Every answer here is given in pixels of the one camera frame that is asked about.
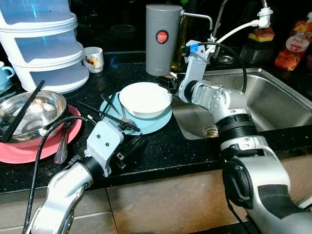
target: blue clip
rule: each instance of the blue clip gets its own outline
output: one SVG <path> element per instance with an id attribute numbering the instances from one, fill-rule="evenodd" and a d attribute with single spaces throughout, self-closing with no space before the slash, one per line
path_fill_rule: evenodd
<path id="1" fill-rule="evenodd" d="M 198 44 L 191 45 L 191 52 L 196 52 L 198 50 Z"/>

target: black cable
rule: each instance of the black cable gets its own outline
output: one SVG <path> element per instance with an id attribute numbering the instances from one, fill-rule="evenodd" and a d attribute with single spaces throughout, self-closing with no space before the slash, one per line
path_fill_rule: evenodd
<path id="1" fill-rule="evenodd" d="M 248 229 L 248 227 L 245 225 L 245 223 L 240 219 L 240 217 L 238 216 L 238 214 L 235 212 L 233 206 L 231 205 L 230 203 L 230 200 L 228 198 L 228 196 L 226 195 L 225 193 L 225 199 L 226 199 L 226 202 L 228 203 L 228 207 L 229 207 L 229 210 L 234 214 L 235 218 L 239 221 L 239 223 L 243 226 L 243 228 L 245 229 L 245 231 L 248 233 L 248 234 L 252 234 L 251 231 Z"/>
<path id="2" fill-rule="evenodd" d="M 89 119 L 82 117 L 82 116 L 69 116 L 61 119 L 57 123 L 53 124 L 53 126 L 47 131 L 47 133 L 43 136 L 38 151 L 36 155 L 36 160 L 35 160 L 35 165 L 34 165 L 34 173 L 33 173 L 33 180 L 31 184 L 31 189 L 30 189 L 30 194 L 28 198 L 28 203 L 27 203 L 27 211 L 26 211 L 26 216 L 25 216 L 25 222 L 24 222 L 24 228 L 22 234 L 25 234 L 27 231 L 27 228 L 29 226 L 29 220 L 30 220 L 30 215 L 31 215 L 31 209 L 33 206 L 33 200 L 34 200 L 34 194 L 35 194 L 35 185 L 36 185 L 36 180 L 37 180 L 37 172 L 38 172 L 38 165 L 39 165 L 39 160 L 40 160 L 40 155 L 43 149 L 43 146 L 49 137 L 49 135 L 63 122 L 67 122 L 69 120 L 74 120 L 74 119 L 81 119 L 83 121 L 88 121 L 91 122 Z"/>
<path id="3" fill-rule="evenodd" d="M 240 65 L 243 69 L 244 84 L 243 84 L 242 92 L 245 93 L 246 87 L 247 87 L 247 72 L 246 72 L 246 67 L 245 67 L 242 59 L 239 57 L 239 55 L 230 47 L 223 45 L 223 44 L 220 44 L 220 43 L 217 43 L 217 42 L 201 42 L 198 45 L 217 45 L 217 46 L 220 46 L 223 49 L 225 49 L 225 50 L 227 50 L 233 54 L 233 56 L 239 61 Z"/>

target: white mug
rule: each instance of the white mug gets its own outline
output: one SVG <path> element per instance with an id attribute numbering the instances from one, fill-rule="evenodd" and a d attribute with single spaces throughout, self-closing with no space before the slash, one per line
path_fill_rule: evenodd
<path id="1" fill-rule="evenodd" d="M 103 50 L 99 47 L 86 47 L 83 51 L 83 65 L 89 70 L 89 72 L 97 73 L 103 71 Z"/>

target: white bowl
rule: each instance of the white bowl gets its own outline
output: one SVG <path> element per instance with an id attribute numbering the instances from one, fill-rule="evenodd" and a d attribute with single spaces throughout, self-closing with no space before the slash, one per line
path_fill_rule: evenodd
<path id="1" fill-rule="evenodd" d="M 172 95 L 156 83 L 139 82 L 123 88 L 119 100 L 133 116 L 154 118 L 171 104 Z"/>

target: white stacked container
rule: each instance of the white stacked container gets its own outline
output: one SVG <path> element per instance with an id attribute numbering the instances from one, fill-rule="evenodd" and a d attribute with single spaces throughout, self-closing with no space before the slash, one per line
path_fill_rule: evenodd
<path id="1" fill-rule="evenodd" d="M 5 0 L 0 4 L 0 42 L 23 88 L 66 93 L 89 78 L 76 41 L 77 18 L 68 0 Z"/>

